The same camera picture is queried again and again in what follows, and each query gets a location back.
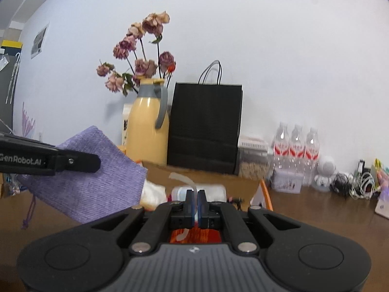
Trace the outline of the yellow thermos jug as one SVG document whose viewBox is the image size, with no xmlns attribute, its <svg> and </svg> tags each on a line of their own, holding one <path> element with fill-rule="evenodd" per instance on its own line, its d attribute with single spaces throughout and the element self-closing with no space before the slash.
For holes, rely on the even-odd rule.
<svg viewBox="0 0 389 292">
<path fill-rule="evenodd" d="M 168 90 L 164 80 L 144 78 L 128 118 L 127 157 L 133 161 L 166 165 L 168 133 Z"/>
</svg>

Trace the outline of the white cloth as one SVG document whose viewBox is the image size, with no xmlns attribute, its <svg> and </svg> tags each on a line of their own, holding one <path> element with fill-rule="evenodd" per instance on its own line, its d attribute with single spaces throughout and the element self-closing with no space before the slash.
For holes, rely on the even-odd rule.
<svg viewBox="0 0 389 292">
<path fill-rule="evenodd" d="M 136 236 L 137 242 L 158 246 L 160 243 L 193 243 L 196 238 L 198 189 L 191 179 L 170 173 L 171 180 L 180 182 L 170 195 L 166 188 L 145 181 L 140 205 L 148 212 L 147 221 Z"/>
</svg>

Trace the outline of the water bottle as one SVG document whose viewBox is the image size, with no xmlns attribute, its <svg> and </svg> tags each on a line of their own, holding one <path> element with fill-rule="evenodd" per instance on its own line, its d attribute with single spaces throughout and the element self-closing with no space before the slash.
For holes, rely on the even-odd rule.
<svg viewBox="0 0 389 292">
<path fill-rule="evenodd" d="M 305 172 L 303 185 L 309 186 L 312 182 L 312 175 L 316 167 L 320 150 L 320 142 L 318 141 L 318 131 L 311 127 L 305 141 Z"/>
<path fill-rule="evenodd" d="M 285 167 L 285 160 L 287 160 L 290 150 L 290 136 L 286 123 L 280 122 L 272 146 L 274 152 L 273 167 L 274 169 L 282 169 Z"/>
<path fill-rule="evenodd" d="M 296 173 L 303 173 L 304 170 L 305 145 L 302 139 L 302 126 L 295 125 L 290 136 L 290 161 L 291 168 Z"/>
</svg>

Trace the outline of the clear seed container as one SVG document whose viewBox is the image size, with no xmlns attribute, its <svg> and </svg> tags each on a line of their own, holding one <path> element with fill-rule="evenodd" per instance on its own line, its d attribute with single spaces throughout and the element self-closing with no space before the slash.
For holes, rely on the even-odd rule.
<svg viewBox="0 0 389 292">
<path fill-rule="evenodd" d="M 239 177 L 259 181 L 266 178 L 269 168 L 270 160 L 267 152 L 248 148 L 239 149 Z"/>
</svg>

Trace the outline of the water bottle middle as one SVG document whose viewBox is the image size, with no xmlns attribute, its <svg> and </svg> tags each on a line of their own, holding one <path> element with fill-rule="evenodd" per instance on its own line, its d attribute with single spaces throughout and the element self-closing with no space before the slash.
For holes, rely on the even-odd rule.
<svg viewBox="0 0 389 292">
<path fill-rule="evenodd" d="M 303 173 L 304 170 L 305 145 L 302 139 L 302 126 L 295 125 L 290 136 L 290 161 L 291 168 L 296 173 Z"/>
</svg>

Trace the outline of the dried pink rose bouquet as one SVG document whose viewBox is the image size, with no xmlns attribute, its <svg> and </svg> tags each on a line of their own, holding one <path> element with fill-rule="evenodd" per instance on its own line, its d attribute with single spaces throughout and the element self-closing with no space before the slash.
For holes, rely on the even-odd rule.
<svg viewBox="0 0 389 292">
<path fill-rule="evenodd" d="M 150 13 L 141 22 L 134 22 L 127 29 L 125 37 L 113 48 L 112 54 L 116 60 L 127 62 L 129 68 L 119 72 L 115 65 L 109 62 L 100 62 L 96 68 L 97 76 L 105 77 L 105 87 L 112 93 L 138 93 L 141 81 L 145 79 L 162 80 L 168 86 L 177 63 L 169 51 L 161 51 L 160 43 L 164 37 L 164 26 L 170 23 L 167 12 Z M 150 44 L 156 46 L 157 57 L 146 54 L 144 39 L 152 36 Z"/>
</svg>

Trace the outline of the white metal tin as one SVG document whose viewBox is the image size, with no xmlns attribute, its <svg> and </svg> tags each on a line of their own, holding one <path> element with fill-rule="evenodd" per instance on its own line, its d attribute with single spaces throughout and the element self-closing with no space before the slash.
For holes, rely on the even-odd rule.
<svg viewBox="0 0 389 292">
<path fill-rule="evenodd" d="M 270 178 L 270 186 L 277 192 L 299 194 L 303 185 L 303 173 L 276 168 Z"/>
</svg>

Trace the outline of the water bottle right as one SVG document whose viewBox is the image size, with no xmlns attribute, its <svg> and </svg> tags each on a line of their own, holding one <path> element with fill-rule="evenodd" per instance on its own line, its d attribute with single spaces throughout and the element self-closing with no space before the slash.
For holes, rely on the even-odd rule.
<svg viewBox="0 0 389 292">
<path fill-rule="evenodd" d="M 312 175 L 316 167 L 320 150 L 320 142 L 318 141 L 318 131 L 311 127 L 305 141 L 305 172 L 303 185 L 309 186 L 312 182 Z"/>
</svg>

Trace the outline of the black paper shopping bag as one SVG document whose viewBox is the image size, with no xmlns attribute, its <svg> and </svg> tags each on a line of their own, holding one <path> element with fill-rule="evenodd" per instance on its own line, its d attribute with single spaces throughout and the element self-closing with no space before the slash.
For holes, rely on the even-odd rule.
<svg viewBox="0 0 389 292">
<path fill-rule="evenodd" d="M 213 61 L 196 83 L 177 83 L 169 117 L 167 164 L 236 174 L 243 89 L 222 84 L 222 65 Z"/>
</svg>

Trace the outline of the white flat box on container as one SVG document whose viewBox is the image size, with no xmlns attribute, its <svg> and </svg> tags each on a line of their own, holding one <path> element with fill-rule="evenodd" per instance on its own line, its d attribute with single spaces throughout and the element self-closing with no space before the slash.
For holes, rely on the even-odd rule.
<svg viewBox="0 0 389 292">
<path fill-rule="evenodd" d="M 262 140 L 261 138 L 240 136 L 238 140 L 238 147 L 267 152 L 269 145 L 266 141 Z"/>
</svg>

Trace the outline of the purple white tissue box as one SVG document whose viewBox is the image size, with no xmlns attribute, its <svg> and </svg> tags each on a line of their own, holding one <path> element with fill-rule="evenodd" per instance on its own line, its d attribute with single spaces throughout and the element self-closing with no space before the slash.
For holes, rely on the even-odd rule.
<svg viewBox="0 0 389 292">
<path fill-rule="evenodd" d="M 389 219 L 389 189 L 385 187 L 381 190 L 378 202 L 374 210 L 376 214 Z"/>
</svg>

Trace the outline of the water bottle left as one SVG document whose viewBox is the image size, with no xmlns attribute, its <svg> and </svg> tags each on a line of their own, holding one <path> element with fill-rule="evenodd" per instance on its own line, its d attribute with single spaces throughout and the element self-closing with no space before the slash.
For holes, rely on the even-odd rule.
<svg viewBox="0 0 389 292">
<path fill-rule="evenodd" d="M 285 167 L 285 160 L 287 160 L 290 150 L 290 136 L 286 123 L 280 122 L 272 146 L 274 152 L 273 167 L 274 169 L 282 169 Z"/>
</svg>

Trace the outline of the red orange cardboard box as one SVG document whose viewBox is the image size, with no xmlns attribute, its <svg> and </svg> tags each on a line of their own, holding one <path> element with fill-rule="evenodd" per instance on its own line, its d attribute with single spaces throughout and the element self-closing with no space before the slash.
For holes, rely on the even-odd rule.
<svg viewBox="0 0 389 292">
<path fill-rule="evenodd" d="M 144 183 L 144 190 L 141 196 L 141 205 L 148 210 L 155 210 L 158 204 L 184 200 L 186 192 L 193 189 L 194 184 L 175 187 L 170 195 L 166 195 L 166 188 L 160 185 L 153 185 L 151 182 Z M 227 196 L 227 191 L 223 185 L 205 185 L 196 186 L 198 192 L 203 191 L 208 201 L 221 201 L 232 203 L 233 198 Z M 267 186 L 263 180 L 259 182 L 258 189 L 250 201 L 250 204 L 257 204 L 260 207 L 273 210 L 270 195 Z M 221 229 L 206 228 L 202 229 L 198 223 L 194 224 L 192 229 L 176 229 L 169 233 L 168 242 L 171 244 L 210 244 L 222 243 L 228 240 L 227 231 Z"/>
</svg>

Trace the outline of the white robot figurine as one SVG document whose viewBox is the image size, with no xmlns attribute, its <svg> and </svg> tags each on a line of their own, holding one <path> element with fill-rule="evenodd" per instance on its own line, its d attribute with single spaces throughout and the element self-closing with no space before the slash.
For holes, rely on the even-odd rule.
<svg viewBox="0 0 389 292">
<path fill-rule="evenodd" d="M 336 165 L 333 157 L 322 155 L 318 159 L 317 174 L 312 181 L 312 187 L 320 192 L 330 192 L 333 176 L 336 174 Z"/>
</svg>

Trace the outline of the purple drawstring pouch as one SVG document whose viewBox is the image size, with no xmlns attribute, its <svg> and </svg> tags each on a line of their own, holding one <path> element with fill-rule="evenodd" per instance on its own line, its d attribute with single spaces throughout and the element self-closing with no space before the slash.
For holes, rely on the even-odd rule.
<svg viewBox="0 0 389 292">
<path fill-rule="evenodd" d="M 99 128 L 90 126 L 57 147 L 98 155 L 100 169 L 95 173 L 19 175 L 21 184 L 39 200 L 81 224 L 141 201 L 147 169 L 130 160 Z"/>
</svg>

